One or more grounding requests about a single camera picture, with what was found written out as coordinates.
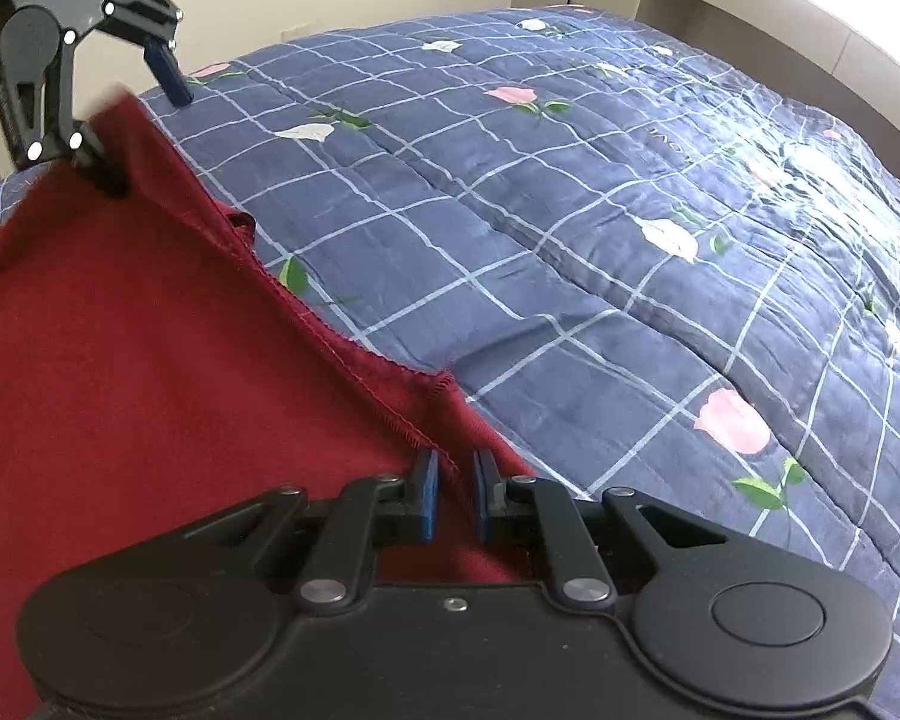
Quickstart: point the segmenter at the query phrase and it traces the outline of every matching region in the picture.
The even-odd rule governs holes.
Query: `red towel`
[[[389,576],[518,572],[464,544],[472,448],[527,469],[451,376],[320,322],[247,248],[252,219],[207,196],[134,98],[97,129],[130,195],[55,167],[0,229],[0,720],[37,704],[13,626],[41,581],[282,483],[334,496],[435,446],[441,546],[402,550]]]

